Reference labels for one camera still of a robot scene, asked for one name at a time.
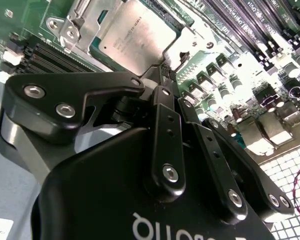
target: screw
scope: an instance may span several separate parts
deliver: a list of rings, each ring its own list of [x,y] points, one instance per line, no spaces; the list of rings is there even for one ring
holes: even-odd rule
[[[215,46],[215,44],[212,41],[210,41],[206,44],[207,49],[212,49],[214,46]]]
[[[166,89],[162,89],[162,92],[165,94],[165,95],[167,95],[167,96],[169,96],[170,95],[170,92],[168,91],[168,90],[166,90]]]
[[[269,194],[269,198],[271,200],[271,203],[276,206],[277,208],[280,206],[278,200],[276,199],[275,196],[273,196],[272,194]]]
[[[76,114],[75,109],[72,106],[65,104],[65,103],[62,103],[62,104],[59,104],[58,106],[56,106],[55,111],[61,117],[64,117],[67,119],[72,118]]]
[[[67,31],[66,34],[67,34],[71,39],[75,38],[75,34],[74,34],[73,31]]]
[[[28,85],[23,89],[23,91],[25,95],[34,99],[41,99],[46,95],[45,91],[41,87],[35,85]]]
[[[50,21],[49,22],[49,27],[51,28],[51,29],[53,29],[53,30],[55,30],[55,29],[57,29],[58,28],[58,25],[57,25],[57,23],[55,22],[55,21]]]
[[[184,100],[184,104],[188,107],[188,108],[191,108],[191,103],[187,100]]]
[[[287,208],[290,208],[290,204],[283,196],[280,196],[280,200]]]
[[[236,205],[238,208],[242,207],[242,199],[234,190],[230,189],[228,196],[234,205]]]
[[[131,79],[131,82],[132,82],[134,85],[140,86],[140,82],[139,82],[137,79],[135,79],[135,78],[132,78],[132,79]]]
[[[172,166],[170,165],[164,165],[163,169],[163,176],[172,183],[176,183],[179,179],[179,175],[177,170],[175,170]]]
[[[218,123],[216,121],[210,121],[212,126],[214,126],[216,129],[219,127]]]

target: ram slot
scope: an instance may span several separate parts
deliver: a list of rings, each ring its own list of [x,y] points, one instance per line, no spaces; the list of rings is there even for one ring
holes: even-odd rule
[[[257,17],[253,17],[255,13],[248,6],[245,0],[228,0],[228,2],[240,14],[245,22],[248,23],[249,27],[255,31],[259,39],[263,39],[263,43],[268,47],[269,50],[272,49],[272,47],[269,45],[269,41],[274,45],[276,50],[280,49],[280,46],[273,39],[266,27],[259,21]]]
[[[285,21],[281,20],[281,16],[278,14],[275,8],[272,8],[267,1],[263,0],[253,0],[254,3],[258,6],[259,10],[263,12],[268,21],[271,23],[273,28],[281,33],[284,29],[288,28],[288,25]]]
[[[215,0],[206,0],[205,5],[218,17],[218,19],[228,28],[228,30],[240,41],[240,43],[251,53],[258,51],[255,41],[243,31],[235,19]]]

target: black metal bracket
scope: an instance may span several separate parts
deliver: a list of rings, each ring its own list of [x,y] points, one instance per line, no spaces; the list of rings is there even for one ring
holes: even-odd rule
[[[293,204],[258,164],[229,136],[228,132],[213,119],[202,123],[212,130],[218,145],[223,150],[232,171],[242,182],[241,191],[245,199],[263,220],[275,214],[293,215]]]
[[[209,204],[218,216],[228,224],[237,224],[246,219],[248,209],[244,197],[227,164],[226,158],[213,132],[201,125],[195,108],[185,99],[178,100],[193,145],[200,149],[198,163],[202,170],[202,181],[210,195]]]
[[[0,117],[0,152],[8,158],[18,153],[15,162],[43,183],[39,209],[56,211],[54,202],[59,207],[64,205],[60,214],[66,225],[65,212],[79,214],[79,208],[89,212],[83,201],[90,208],[95,201],[90,202],[88,193],[69,203],[65,197],[75,195],[74,190],[82,192],[83,186],[76,186],[78,183],[88,186],[92,176],[100,176],[89,186],[101,188],[104,198],[130,198],[128,189],[133,186],[150,195],[149,199],[155,201],[151,205],[170,208],[187,203],[184,208],[188,209],[190,203],[194,204],[196,211],[204,211],[205,221],[216,219],[215,225],[246,226],[251,220],[257,221],[255,213],[263,221],[275,214],[294,213],[287,196],[218,122],[207,119],[202,125],[195,108],[174,94],[169,79],[156,82],[159,85],[149,89],[127,72],[29,74],[7,81]],[[77,135],[122,124],[131,129],[81,153],[74,152]],[[114,179],[108,179],[96,164],[103,171],[113,165]],[[116,184],[126,187],[127,196],[119,195],[118,189],[110,193]],[[57,194],[58,199],[47,198],[50,194]],[[279,202],[282,198],[286,204]],[[142,199],[149,204],[143,193]],[[42,212],[41,221],[46,221],[46,216]]]

